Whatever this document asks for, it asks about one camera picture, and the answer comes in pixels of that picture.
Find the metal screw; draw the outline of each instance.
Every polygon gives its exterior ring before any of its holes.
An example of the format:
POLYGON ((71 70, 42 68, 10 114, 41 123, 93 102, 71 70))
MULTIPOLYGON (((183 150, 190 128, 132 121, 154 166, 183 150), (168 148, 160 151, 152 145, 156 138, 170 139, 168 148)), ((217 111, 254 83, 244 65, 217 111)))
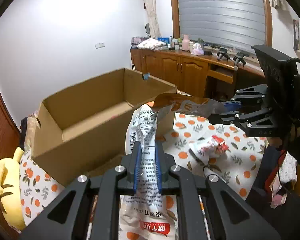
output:
POLYGON ((122 166, 122 165, 118 165, 118 166, 116 166, 116 167, 114 168, 114 170, 115 170, 116 172, 124 171, 124 169, 125 169, 125 167, 122 166))
POLYGON ((172 166, 170 167, 170 169, 171 169, 172 171, 176 172, 176 171, 180 171, 180 170, 181 170, 181 167, 180 167, 179 165, 172 165, 172 166))
POLYGON ((88 177, 87 177, 86 175, 80 175, 80 176, 77 178, 77 180, 78 180, 79 182, 86 182, 87 179, 88 179, 88 177))
POLYGON ((208 177, 208 179, 209 179, 211 182, 217 182, 217 181, 219 180, 218 176, 217 176, 217 175, 214 175, 214 174, 210 175, 210 176, 208 177))

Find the window blind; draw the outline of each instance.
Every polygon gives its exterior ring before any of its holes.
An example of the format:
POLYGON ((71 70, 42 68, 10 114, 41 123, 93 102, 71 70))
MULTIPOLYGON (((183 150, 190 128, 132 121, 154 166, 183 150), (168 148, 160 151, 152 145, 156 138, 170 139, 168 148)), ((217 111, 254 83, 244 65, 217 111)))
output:
POLYGON ((178 0, 180 34, 254 53, 265 43, 263 0, 178 0))

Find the red and white wrapper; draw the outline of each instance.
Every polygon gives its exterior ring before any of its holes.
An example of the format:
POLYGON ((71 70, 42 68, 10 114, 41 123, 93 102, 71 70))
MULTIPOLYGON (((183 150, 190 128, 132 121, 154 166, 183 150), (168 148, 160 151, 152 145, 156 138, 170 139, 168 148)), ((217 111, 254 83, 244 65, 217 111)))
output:
POLYGON ((229 148, 225 141, 216 135, 197 143, 189 143, 189 147, 205 165, 208 165, 209 158, 219 158, 229 148))

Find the wooden countertop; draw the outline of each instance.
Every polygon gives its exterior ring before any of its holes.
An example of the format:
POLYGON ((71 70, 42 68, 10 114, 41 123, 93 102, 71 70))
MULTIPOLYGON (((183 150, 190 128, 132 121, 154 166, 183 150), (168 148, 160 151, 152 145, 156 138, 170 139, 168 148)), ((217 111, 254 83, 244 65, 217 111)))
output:
MULTIPOLYGON (((214 65, 217 66, 221 66, 230 70, 234 70, 234 62, 232 60, 227 61, 225 58, 222 58, 220 61, 217 60, 216 56, 197 56, 197 55, 193 55, 190 52, 187 51, 183 51, 183 50, 155 50, 154 52, 157 53, 162 53, 162 54, 168 54, 168 55, 174 55, 174 56, 178 56, 178 57, 187 57, 187 58, 193 58, 195 60, 199 60, 199 61, 205 61, 205 62, 209 62, 212 63, 214 65)), ((261 77, 264 77, 263 71, 259 71, 256 70, 252 67, 249 66, 245 66, 243 67, 242 65, 239 66, 239 69, 254 73, 256 75, 259 75, 261 77)))

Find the snack bag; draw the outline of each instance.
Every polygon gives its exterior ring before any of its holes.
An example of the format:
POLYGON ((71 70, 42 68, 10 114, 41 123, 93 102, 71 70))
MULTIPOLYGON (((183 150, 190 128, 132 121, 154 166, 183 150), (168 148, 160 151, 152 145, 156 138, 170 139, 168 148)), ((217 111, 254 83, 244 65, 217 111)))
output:
POLYGON ((189 143, 189 147, 205 165, 208 165, 209 158, 219 158, 229 149, 225 141, 216 135, 212 135, 198 143, 189 143))
POLYGON ((148 240, 174 240, 178 217, 176 199, 175 196, 161 196, 157 187, 154 140, 158 115, 148 105, 133 113, 126 134, 126 154, 131 154, 134 142, 139 141, 141 168, 136 195, 123 196, 119 224, 121 230, 148 240))
POLYGON ((227 112, 212 99, 164 93, 133 113, 126 133, 126 154, 131 154, 135 141, 141 143, 142 153, 137 193, 123 196, 119 212, 119 226, 123 230, 120 236, 127 235, 128 239, 139 239, 138 235, 146 240, 178 238, 176 197, 159 194, 154 154, 157 123, 170 111, 206 118, 227 112))

